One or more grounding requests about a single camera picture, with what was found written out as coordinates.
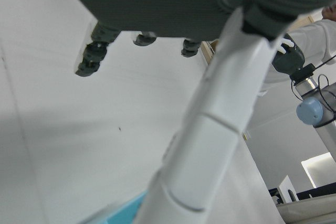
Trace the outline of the right dexterous robot hand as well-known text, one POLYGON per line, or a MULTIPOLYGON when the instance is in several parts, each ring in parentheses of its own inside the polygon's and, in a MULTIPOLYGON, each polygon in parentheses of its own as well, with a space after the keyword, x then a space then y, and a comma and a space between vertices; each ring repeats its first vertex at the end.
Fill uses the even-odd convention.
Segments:
POLYGON ((285 34, 284 39, 293 42, 294 46, 289 47, 283 42, 281 45, 285 49, 286 53, 282 54, 281 52, 277 52, 272 61, 272 65, 278 72, 292 75, 297 70, 303 68, 303 65, 305 64, 305 57, 302 50, 289 34, 285 34))

